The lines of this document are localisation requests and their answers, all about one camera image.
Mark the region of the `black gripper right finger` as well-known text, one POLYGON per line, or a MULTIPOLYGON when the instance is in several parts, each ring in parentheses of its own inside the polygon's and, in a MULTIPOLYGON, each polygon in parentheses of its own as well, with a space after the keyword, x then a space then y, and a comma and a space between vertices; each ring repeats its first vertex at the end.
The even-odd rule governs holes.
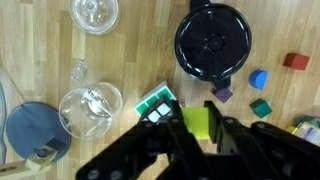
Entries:
POLYGON ((223 116, 212 101, 205 101, 204 106, 209 111, 209 136, 218 150, 209 157, 216 176, 223 180, 280 180, 248 128, 236 118, 223 116))

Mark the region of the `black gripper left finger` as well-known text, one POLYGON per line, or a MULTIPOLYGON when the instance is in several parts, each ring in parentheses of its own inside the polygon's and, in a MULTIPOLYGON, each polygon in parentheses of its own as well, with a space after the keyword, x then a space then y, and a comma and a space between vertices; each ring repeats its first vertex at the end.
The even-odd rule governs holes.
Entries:
POLYGON ((156 180, 212 180, 208 163, 183 119, 177 100, 169 102, 171 115, 159 119, 169 165, 156 180))

